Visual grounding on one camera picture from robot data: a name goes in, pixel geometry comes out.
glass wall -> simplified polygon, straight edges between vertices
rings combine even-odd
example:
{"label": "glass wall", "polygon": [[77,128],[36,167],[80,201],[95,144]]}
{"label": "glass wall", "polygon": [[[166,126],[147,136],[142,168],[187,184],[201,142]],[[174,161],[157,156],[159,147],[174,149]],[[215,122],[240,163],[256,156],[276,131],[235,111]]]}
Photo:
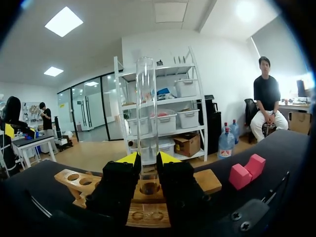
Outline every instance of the glass wall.
{"label": "glass wall", "polygon": [[73,108],[79,141],[108,141],[100,78],[72,87]]}
{"label": "glass wall", "polygon": [[62,133],[66,131],[71,131],[73,136],[76,135],[73,115],[72,115],[72,108],[71,108],[71,90],[65,90],[61,93],[58,93],[58,121],[59,126]]}
{"label": "glass wall", "polygon": [[[116,80],[114,74],[102,77],[103,103],[107,124],[111,140],[123,139],[119,120],[119,103],[116,89]],[[123,92],[123,81],[120,81],[121,99],[125,102],[125,93]]]}

desk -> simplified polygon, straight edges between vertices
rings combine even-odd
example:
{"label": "desk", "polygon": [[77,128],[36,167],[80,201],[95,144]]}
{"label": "desk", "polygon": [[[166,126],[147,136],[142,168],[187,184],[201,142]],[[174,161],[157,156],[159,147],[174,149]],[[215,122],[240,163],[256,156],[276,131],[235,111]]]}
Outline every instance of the desk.
{"label": "desk", "polygon": [[287,109],[287,110],[304,110],[308,112],[310,109],[310,105],[308,104],[293,105],[293,104],[288,103],[286,105],[284,102],[280,102],[278,105],[280,109]]}
{"label": "desk", "polygon": [[28,158],[27,154],[26,154],[26,150],[27,149],[31,149],[43,144],[48,144],[49,147],[49,153],[50,153],[50,157],[51,159],[56,162],[56,158],[53,152],[53,148],[51,146],[51,140],[54,141],[54,137],[53,136],[40,136],[38,138],[35,139],[31,139],[31,140],[25,140],[25,139],[19,139],[19,140],[15,140],[12,141],[12,144],[16,147],[16,149],[18,150],[19,154],[22,154],[25,163],[27,165],[28,168],[31,167],[31,163],[30,163],[30,159]]}

office chair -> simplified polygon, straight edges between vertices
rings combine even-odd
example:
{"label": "office chair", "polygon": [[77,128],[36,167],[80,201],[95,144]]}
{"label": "office chair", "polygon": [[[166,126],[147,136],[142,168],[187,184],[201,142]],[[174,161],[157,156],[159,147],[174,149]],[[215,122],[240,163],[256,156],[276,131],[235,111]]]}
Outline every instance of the office chair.
{"label": "office chair", "polygon": [[[259,111],[259,109],[257,108],[257,105],[253,101],[253,99],[245,99],[244,101],[246,103],[246,109],[245,109],[246,121],[245,121],[245,126],[250,129],[250,132],[248,133],[248,143],[251,143],[252,138],[254,138],[254,135],[253,135],[253,133],[251,131],[250,123],[251,123],[253,117],[255,117],[256,113]],[[276,125],[274,123],[271,124],[271,125],[268,125],[267,123],[264,123],[262,125],[263,135],[265,137],[268,136],[269,129],[270,128],[275,128],[275,127],[276,127]]]}

computer monitor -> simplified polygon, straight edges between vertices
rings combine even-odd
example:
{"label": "computer monitor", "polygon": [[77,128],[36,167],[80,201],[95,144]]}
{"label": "computer monitor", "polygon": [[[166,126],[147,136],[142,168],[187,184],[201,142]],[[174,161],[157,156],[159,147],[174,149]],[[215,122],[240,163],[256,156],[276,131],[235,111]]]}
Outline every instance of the computer monitor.
{"label": "computer monitor", "polygon": [[308,97],[305,90],[304,82],[302,80],[297,80],[296,83],[297,83],[298,97]]}

white plastic box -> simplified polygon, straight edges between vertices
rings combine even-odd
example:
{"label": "white plastic box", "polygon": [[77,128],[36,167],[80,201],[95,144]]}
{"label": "white plastic box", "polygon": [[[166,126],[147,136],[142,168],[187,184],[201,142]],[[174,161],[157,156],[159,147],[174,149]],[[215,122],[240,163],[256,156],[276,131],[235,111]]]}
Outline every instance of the white plastic box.
{"label": "white plastic box", "polygon": [[[174,156],[174,145],[175,145],[175,142],[173,139],[170,139],[170,138],[159,139],[158,149],[159,149],[159,151],[165,152],[168,155],[171,155],[173,157]],[[156,157],[157,156],[156,144],[152,144],[151,148],[152,148],[153,157]]]}
{"label": "white plastic box", "polygon": [[[158,121],[158,134],[168,134],[176,131],[176,116],[177,114],[160,116],[157,118]],[[155,119],[150,118],[152,123],[152,130],[155,131]]]}
{"label": "white plastic box", "polygon": [[196,96],[196,79],[183,79],[175,82],[178,97]]}
{"label": "white plastic box", "polygon": [[[131,118],[127,120],[128,125],[130,126],[130,130],[133,136],[137,136],[137,119]],[[140,132],[141,135],[149,133],[149,126],[148,126],[148,117],[140,119]]]}
{"label": "white plastic box", "polygon": [[[138,148],[130,148],[130,152],[134,153],[134,152],[138,152]],[[151,157],[150,157],[150,151],[149,151],[149,147],[143,147],[141,150],[141,157],[143,161],[150,161]]]}
{"label": "white plastic box", "polygon": [[197,127],[198,126],[199,110],[189,110],[177,112],[180,118],[181,128]]}

